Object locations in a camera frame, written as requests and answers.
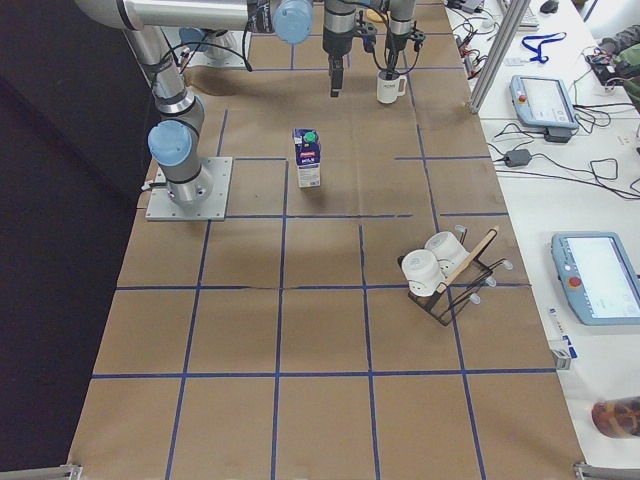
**white cup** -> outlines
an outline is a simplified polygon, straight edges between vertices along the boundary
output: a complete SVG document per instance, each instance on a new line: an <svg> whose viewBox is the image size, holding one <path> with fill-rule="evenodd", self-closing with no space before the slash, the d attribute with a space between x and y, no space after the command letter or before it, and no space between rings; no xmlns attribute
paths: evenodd
<svg viewBox="0 0 640 480"><path fill-rule="evenodd" d="M414 250L402 259L402 272L409 282L409 290L418 297L430 297L444 275L435 255L428 250Z"/></svg>
<svg viewBox="0 0 640 480"><path fill-rule="evenodd" d="M424 248L436 256L445 277L448 277L469 256L469 252L451 232L436 233L427 240Z"/></svg>
<svg viewBox="0 0 640 480"><path fill-rule="evenodd" d="M391 80L387 80L386 77L387 72L378 72L377 97L380 103L389 104L407 92L407 77L397 73L393 74Z"/></svg>

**blue strap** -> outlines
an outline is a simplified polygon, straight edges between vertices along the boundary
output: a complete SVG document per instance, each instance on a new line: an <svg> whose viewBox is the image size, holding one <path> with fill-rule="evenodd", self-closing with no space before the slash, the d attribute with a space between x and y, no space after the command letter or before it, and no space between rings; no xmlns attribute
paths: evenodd
<svg viewBox="0 0 640 480"><path fill-rule="evenodd" d="M549 35L527 35L522 39L522 46L527 50L531 50L536 54L535 57L531 57L529 60L532 62L547 63L549 57L542 55L542 45L545 43L559 42L564 40L567 36L567 32L551 33ZM527 42L540 40L536 46L529 45Z"/></svg>

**tablet screen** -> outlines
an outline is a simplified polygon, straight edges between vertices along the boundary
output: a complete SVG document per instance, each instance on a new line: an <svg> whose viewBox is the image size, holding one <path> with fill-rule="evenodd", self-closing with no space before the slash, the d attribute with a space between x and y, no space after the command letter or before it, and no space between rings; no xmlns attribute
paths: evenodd
<svg viewBox="0 0 640 480"><path fill-rule="evenodd" d="M640 299L620 252L610 237L569 237L594 318L640 316Z"/></svg>
<svg viewBox="0 0 640 480"><path fill-rule="evenodd" d="M557 123L572 121L557 81L523 77L522 86L534 120Z"/></svg>

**metal base plate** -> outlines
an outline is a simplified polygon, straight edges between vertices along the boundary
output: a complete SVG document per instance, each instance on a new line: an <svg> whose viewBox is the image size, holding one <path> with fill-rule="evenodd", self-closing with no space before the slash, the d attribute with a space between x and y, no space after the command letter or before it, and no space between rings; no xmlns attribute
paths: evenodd
<svg viewBox="0 0 640 480"><path fill-rule="evenodd" d="M180 40L180 29L177 27L162 27L162 31L167 36L167 40L172 47L176 45L180 45L182 40ZM236 30L232 30L229 33L233 35L236 39L236 44L238 45L238 53L242 53L242 35L244 32L239 32ZM251 46L251 32L247 32L247 36L245 39L245 52L247 54L247 59L249 58L249 47ZM229 68L229 69L245 69L244 62L237 55L229 54L227 58L222 60L214 60L213 58L207 57L202 52L196 52L191 61L189 62L189 67L197 67L197 66L205 66L212 68Z"/></svg>
<svg viewBox="0 0 640 480"><path fill-rule="evenodd" d="M149 206L147 207L147 220L224 220L227 212L233 158L203 158L202 168L206 169L213 178L211 193L206 198L190 205L178 205L169 198L166 187L155 187L151 191ZM165 181L162 170L158 168L154 182L164 183Z"/></svg>

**computer mouse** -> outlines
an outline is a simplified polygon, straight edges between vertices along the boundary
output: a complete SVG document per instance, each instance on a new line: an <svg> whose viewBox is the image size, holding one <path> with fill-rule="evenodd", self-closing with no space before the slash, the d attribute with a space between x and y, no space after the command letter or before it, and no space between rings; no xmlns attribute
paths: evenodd
<svg viewBox="0 0 640 480"><path fill-rule="evenodd" d="M558 11L558 0L547 0L540 7L542 13L556 13Z"/></svg>

